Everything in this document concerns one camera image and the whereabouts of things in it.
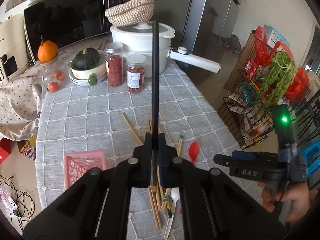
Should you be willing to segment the person's right hand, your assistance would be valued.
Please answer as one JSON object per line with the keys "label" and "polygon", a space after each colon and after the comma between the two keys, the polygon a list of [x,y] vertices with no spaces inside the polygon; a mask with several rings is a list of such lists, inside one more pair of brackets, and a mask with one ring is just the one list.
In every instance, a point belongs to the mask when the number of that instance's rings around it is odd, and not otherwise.
{"label": "person's right hand", "polygon": [[[261,198],[263,200],[263,208],[272,213],[274,211],[275,205],[272,203],[272,193],[266,188],[265,183],[258,182],[257,185],[262,187]],[[279,191],[275,199],[277,201],[286,202],[292,201],[291,212],[287,218],[287,222],[290,226],[297,225],[303,217],[306,215],[311,204],[314,202],[317,191],[309,191],[307,183],[296,184],[290,186],[284,193]]]}

